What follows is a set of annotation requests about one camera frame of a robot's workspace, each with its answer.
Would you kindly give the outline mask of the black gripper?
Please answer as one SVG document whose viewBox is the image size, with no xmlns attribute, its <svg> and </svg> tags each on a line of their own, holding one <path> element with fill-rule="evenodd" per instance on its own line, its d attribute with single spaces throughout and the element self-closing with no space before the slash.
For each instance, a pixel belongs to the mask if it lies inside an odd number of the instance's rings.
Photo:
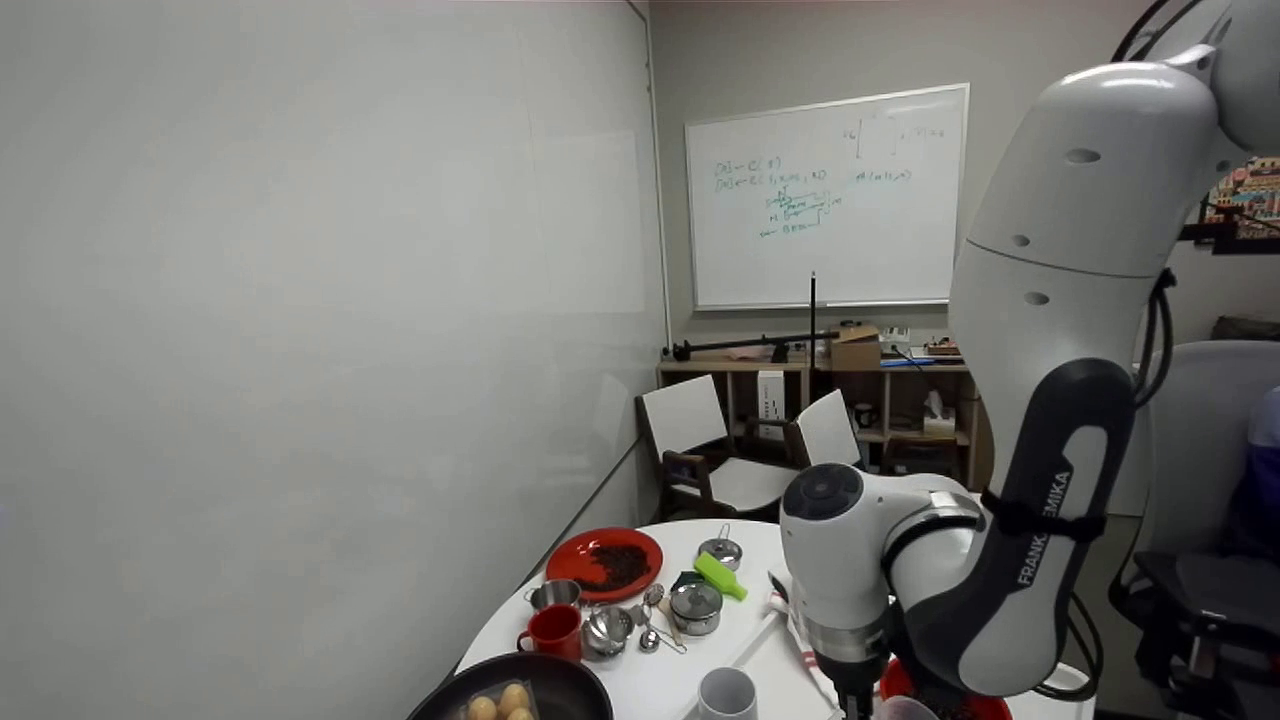
<svg viewBox="0 0 1280 720">
<path fill-rule="evenodd" d="M 821 671 L 831 679 L 843 720 L 873 720 L 877 679 L 882 674 L 878 661 L 831 661 L 821 655 Z"/>
</svg>

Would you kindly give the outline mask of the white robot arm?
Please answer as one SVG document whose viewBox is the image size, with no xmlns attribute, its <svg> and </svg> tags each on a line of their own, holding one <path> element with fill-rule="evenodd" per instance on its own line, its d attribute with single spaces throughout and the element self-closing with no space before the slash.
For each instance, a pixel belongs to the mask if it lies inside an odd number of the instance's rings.
<svg viewBox="0 0 1280 720">
<path fill-rule="evenodd" d="M 934 471 L 800 471 L 780 499 L 789 616 L 873 720 L 901 664 L 941 720 L 1021 695 L 1062 653 L 1144 401 L 1150 286 L 1190 209 L 1276 147 L 1280 0 L 1190 0 L 1140 51 L 1045 86 L 952 268 L 952 334 L 990 422 L 983 490 Z"/>
</svg>

